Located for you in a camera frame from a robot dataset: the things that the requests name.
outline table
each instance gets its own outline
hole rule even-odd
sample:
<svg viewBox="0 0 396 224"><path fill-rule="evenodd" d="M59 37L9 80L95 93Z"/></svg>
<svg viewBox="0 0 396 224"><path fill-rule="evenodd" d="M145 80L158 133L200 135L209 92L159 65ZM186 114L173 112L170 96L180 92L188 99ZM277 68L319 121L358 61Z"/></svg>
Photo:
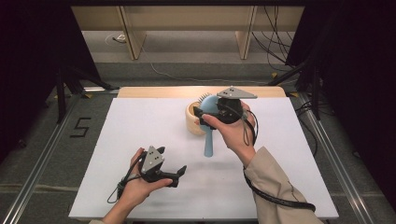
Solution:
<svg viewBox="0 0 396 224"><path fill-rule="evenodd" d="M146 221L257 218L252 192L242 174L242 163L226 148L219 132L213 133L214 156L207 158L205 137L189 133L185 125L184 111L189 103L203 93L227 88L122 88L109 109L69 216L103 217L112 206L106 200L125 175L134 152L139 147L148 149L153 145L165 147L163 171L173 173L187 165L186 174L176 189L152 192L128 218ZM245 100L261 125L256 146L268 147L291 183L317 207L318 217L337 218L289 98L279 87L240 89L259 95L258 99Z"/></svg>

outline aluminum rail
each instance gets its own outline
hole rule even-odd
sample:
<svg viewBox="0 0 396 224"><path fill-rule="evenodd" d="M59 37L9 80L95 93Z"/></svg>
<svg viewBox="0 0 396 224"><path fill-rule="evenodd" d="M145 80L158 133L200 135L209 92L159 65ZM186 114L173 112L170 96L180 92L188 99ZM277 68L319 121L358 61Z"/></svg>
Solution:
<svg viewBox="0 0 396 224"><path fill-rule="evenodd" d="M69 103L69 108L66 110L66 114L64 115L63 120L60 123L57 123L54 131L52 132L49 141L41 152L40 157L35 163L35 167L32 172L29 174L27 180L23 184L21 191L18 196L14 200L13 204L10 206L7 216L3 221L3 224L15 224L18 223L24 208L29 203L29 200L35 190L35 185L38 180L42 176L51 156L58 145L59 140L62 137L62 133L64 132L64 127L66 126L70 114L73 112L75 105L77 104L81 95L73 95L71 101Z"/></svg>
<svg viewBox="0 0 396 224"><path fill-rule="evenodd" d="M306 94L301 94L300 100L303 104L308 102L308 97ZM350 205L352 206L353 211L355 212L356 218L359 223L362 224L372 224L375 223L373 221L372 216L370 215L368 208L359 194L358 189L354 185L352 179L349 177L347 170L344 164L341 162L335 148L332 145L332 141L329 136L326 134L320 120L317 120L312 113L312 111L307 112L308 117L311 121L312 126L314 127L315 133L318 136L320 143L322 144L324 151L332 165L332 169L335 172L335 175L338 178L338 181L341 184L341 187L344 190L346 197L349 200Z"/></svg>

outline blue handle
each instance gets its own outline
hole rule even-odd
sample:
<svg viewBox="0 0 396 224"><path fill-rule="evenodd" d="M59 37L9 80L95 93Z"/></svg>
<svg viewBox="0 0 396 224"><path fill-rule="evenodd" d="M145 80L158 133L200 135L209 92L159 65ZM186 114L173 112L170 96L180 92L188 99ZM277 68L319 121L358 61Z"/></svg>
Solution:
<svg viewBox="0 0 396 224"><path fill-rule="evenodd" d="M206 131L206 140L205 140L205 152L204 155L206 157L213 156L213 138L212 138L212 130Z"/></svg>

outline sleeve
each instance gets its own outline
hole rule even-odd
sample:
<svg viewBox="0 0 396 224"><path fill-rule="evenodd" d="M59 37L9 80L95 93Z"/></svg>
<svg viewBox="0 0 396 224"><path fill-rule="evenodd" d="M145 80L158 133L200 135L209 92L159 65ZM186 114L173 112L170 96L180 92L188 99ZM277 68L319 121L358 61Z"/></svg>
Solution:
<svg viewBox="0 0 396 224"><path fill-rule="evenodd" d="M285 172L265 147L257 151L246 168L245 175L255 188L271 196L289 201L306 202L304 195L289 182ZM311 210L295 209L270 203L255 193L253 193L253 197L257 207L257 217L261 224L323 224Z"/></svg>

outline black strap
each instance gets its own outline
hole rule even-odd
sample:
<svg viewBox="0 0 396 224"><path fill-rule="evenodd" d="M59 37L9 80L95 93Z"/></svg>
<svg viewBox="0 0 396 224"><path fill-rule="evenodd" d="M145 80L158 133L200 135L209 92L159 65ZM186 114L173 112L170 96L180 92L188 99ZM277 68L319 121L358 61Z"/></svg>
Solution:
<svg viewBox="0 0 396 224"><path fill-rule="evenodd" d="M300 203L300 202L294 202L294 201L288 201L288 200L283 200L280 198L273 197L267 193L262 192L261 190L255 188L252 184L251 181L247 178L245 175L245 179L247 181L248 186L260 197L264 198L270 203L276 203L282 206L287 206L287 207L292 207L292 208L298 208L298 209L309 209L315 212L316 207L312 203Z"/></svg>

